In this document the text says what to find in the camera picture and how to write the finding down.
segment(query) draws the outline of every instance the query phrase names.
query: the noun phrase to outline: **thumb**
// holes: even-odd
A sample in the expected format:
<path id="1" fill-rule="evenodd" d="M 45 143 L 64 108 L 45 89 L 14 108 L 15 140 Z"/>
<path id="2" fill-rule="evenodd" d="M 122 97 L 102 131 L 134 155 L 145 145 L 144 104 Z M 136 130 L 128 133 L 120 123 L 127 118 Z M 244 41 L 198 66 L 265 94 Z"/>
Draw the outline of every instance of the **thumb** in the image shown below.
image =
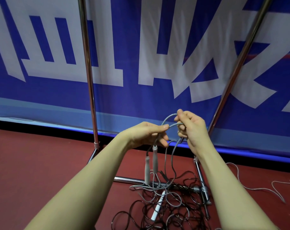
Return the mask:
<path id="1" fill-rule="evenodd" d="M 153 133 L 161 133 L 166 131 L 170 126 L 168 124 L 165 125 L 156 125 L 156 126 L 149 126 L 148 133 L 153 134 Z"/>
<path id="2" fill-rule="evenodd" d="M 179 109 L 177 111 L 177 116 L 179 120 L 186 126 L 189 127 L 192 124 L 192 121 L 188 118 L 188 116 L 182 111 L 182 109 Z"/>

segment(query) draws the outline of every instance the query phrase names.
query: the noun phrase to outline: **hand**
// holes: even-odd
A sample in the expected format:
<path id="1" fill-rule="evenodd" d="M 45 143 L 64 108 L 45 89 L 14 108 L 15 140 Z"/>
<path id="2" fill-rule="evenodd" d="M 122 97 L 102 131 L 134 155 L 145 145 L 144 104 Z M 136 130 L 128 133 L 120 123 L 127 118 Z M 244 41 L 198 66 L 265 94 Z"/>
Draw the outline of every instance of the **hand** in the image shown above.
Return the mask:
<path id="1" fill-rule="evenodd" d="M 158 133 L 160 134 L 157 144 L 163 147 L 167 147 L 168 136 L 166 135 L 165 131 L 169 127 L 170 126 L 168 124 L 161 126 L 153 123 L 142 122 L 138 125 L 128 128 L 127 130 L 124 130 L 120 134 L 124 135 L 124 137 L 126 137 L 128 140 L 128 150 L 139 147 L 143 144 L 152 145 Z"/>
<path id="2" fill-rule="evenodd" d="M 189 111 L 177 111 L 174 121 L 183 123 L 178 125 L 178 136 L 187 139 L 189 148 L 197 157 L 201 157 L 201 153 L 208 147 L 213 147 L 207 132 L 205 121 Z"/>

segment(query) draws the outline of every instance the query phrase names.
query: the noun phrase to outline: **banner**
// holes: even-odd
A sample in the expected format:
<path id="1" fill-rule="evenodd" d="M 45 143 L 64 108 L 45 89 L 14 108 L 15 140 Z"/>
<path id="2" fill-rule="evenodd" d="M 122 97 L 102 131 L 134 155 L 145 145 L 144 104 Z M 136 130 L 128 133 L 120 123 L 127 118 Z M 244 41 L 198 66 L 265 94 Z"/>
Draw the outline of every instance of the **banner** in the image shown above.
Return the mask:
<path id="1" fill-rule="evenodd" d="M 209 125 L 262 2 L 87 0 L 99 130 L 179 108 Z M 86 82 L 77 0 L 0 0 L 0 117 L 90 129 Z M 290 0 L 273 0 L 212 139 L 290 155 Z"/>

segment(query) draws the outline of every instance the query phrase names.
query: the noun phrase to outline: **person's right arm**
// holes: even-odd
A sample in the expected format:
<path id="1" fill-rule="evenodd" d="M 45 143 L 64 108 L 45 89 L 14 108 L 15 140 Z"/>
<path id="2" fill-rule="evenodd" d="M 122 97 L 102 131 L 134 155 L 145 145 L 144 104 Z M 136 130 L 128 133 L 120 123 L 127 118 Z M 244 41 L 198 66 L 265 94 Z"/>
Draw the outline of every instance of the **person's right arm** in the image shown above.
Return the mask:
<path id="1" fill-rule="evenodd" d="M 178 126 L 178 135 L 187 138 L 204 169 L 222 229 L 278 230 L 215 150 L 204 120 L 180 109 L 175 121 L 184 124 Z"/>

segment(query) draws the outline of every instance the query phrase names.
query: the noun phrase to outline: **floor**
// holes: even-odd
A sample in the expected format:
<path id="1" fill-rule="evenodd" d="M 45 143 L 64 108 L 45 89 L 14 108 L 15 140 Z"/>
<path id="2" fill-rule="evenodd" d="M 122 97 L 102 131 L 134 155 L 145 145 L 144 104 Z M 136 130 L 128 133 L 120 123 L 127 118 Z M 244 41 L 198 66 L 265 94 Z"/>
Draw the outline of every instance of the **floor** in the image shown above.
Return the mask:
<path id="1" fill-rule="evenodd" d="M 0 130 L 0 230 L 22 230 L 37 212 L 85 164 L 93 151 L 93 143 Z M 118 176 L 143 179 L 143 151 L 129 151 Z M 178 174 L 186 170 L 196 173 L 191 158 L 174 158 Z M 250 188 L 271 188 L 273 180 L 290 182 L 290 173 L 239 166 L 241 182 Z M 113 183 L 96 229 L 110 229 L 113 216 L 128 210 L 139 199 L 130 185 Z M 286 204 L 273 193 L 249 191 L 266 214 L 281 229 L 290 230 L 290 185 L 276 184 Z M 212 229 L 220 227 L 214 205 L 209 207 Z M 137 208 L 134 215 L 140 215 Z M 124 222 L 116 223 L 123 229 Z"/>

